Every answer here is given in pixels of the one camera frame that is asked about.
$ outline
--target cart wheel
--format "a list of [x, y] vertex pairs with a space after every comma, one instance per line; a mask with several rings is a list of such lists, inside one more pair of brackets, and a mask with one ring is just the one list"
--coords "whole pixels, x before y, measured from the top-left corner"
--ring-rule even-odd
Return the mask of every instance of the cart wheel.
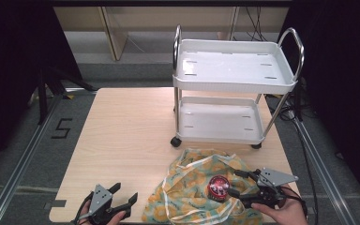
[[172, 145], [173, 147], [178, 147], [178, 146], [180, 146], [180, 144], [181, 144], [181, 140], [180, 140], [180, 139], [178, 139], [178, 138], [176, 138], [176, 137], [174, 137], [174, 138], [171, 139], [171, 145]]
[[253, 149], [260, 149], [261, 147], [262, 147], [262, 144], [261, 144], [261, 143], [252, 144], [252, 148], [253, 148]]

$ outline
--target metal cart handle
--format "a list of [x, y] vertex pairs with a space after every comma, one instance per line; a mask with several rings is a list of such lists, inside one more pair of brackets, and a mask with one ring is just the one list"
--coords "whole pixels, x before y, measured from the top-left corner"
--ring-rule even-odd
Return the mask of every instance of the metal cart handle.
[[286, 37], [286, 35], [288, 35], [289, 33], [293, 34], [294, 40], [296, 41], [297, 46], [299, 47], [299, 65], [297, 66], [297, 70], [293, 75], [293, 81], [297, 81], [297, 79], [299, 78], [300, 72], [302, 70], [303, 64], [304, 64], [304, 47], [303, 47], [303, 43], [300, 39], [300, 37], [297, 35], [296, 30], [294, 30], [293, 28], [288, 28], [281, 36], [278, 46], [279, 48], [282, 47], [282, 41], [283, 39]]
[[176, 69], [177, 69], [177, 57], [179, 54], [180, 40], [181, 40], [181, 26], [180, 26], [180, 24], [178, 24], [177, 28], [176, 28], [176, 36], [174, 36], [174, 46], [173, 46], [173, 70], [174, 71], [176, 71]]

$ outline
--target gray floor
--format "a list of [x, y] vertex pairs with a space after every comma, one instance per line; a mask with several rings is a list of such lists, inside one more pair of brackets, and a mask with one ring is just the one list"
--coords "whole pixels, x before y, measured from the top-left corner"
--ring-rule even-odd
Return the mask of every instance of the gray floor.
[[[238, 40], [248, 38], [245, 34], [237, 35]], [[105, 35], [102, 33], [67, 33], [67, 38], [84, 80], [95, 87], [173, 86], [172, 33], [131, 33], [125, 52], [117, 62], [111, 60]], [[216, 34], [186, 33], [184, 38], [216, 39]], [[64, 85], [77, 87], [70, 82], [64, 82]], [[38, 97], [35, 99], [19, 121], [7, 149], [0, 153], [0, 192], [38, 127]], [[59, 99], [51, 122], [21, 177], [0, 224], [52, 224], [49, 221], [50, 204], [61, 184], [93, 99], [92, 94]], [[276, 107], [276, 98], [267, 100], [272, 108]], [[335, 156], [337, 149], [314, 111], [305, 108], [303, 113], [303, 124], [311, 140], [342, 198], [350, 207], [355, 224], [360, 224], [359, 184], [347, 164]], [[61, 119], [70, 119], [62, 122], [62, 126], [70, 128], [70, 131], [65, 139], [53, 139], [54, 136], [65, 134], [63, 130], [56, 130]], [[292, 171], [300, 177], [298, 186], [302, 197], [307, 201], [307, 206], [313, 208], [312, 186], [296, 129], [292, 122], [280, 118], [276, 121], [276, 127]], [[309, 167], [317, 193], [319, 224], [342, 224], [311, 161]], [[314, 215], [309, 216], [309, 224], [314, 224]]]

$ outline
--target white cart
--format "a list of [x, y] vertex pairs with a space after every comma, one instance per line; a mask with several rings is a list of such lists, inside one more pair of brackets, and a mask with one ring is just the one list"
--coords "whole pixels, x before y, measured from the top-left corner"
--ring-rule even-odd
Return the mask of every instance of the white cart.
[[[292, 33], [299, 48], [293, 74], [281, 49]], [[274, 42], [181, 39], [177, 26], [173, 48], [173, 87], [176, 135], [181, 141], [245, 143], [261, 148], [287, 96], [297, 83], [304, 47], [292, 28]], [[235, 97], [182, 97], [182, 90], [256, 93], [256, 99]], [[262, 94], [282, 95], [267, 127], [258, 103]]]

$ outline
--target yellow patterned fabric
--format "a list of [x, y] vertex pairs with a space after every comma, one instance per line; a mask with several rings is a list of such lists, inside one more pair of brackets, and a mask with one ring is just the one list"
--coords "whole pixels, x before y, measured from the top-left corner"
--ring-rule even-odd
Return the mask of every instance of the yellow patterned fabric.
[[233, 174], [250, 171], [237, 155], [207, 149], [187, 149], [169, 167], [168, 175], [148, 198], [142, 221], [172, 224], [262, 224], [262, 215], [245, 209], [238, 199], [210, 200], [207, 186], [215, 175], [225, 176], [231, 188], [242, 194], [255, 193], [253, 180]]

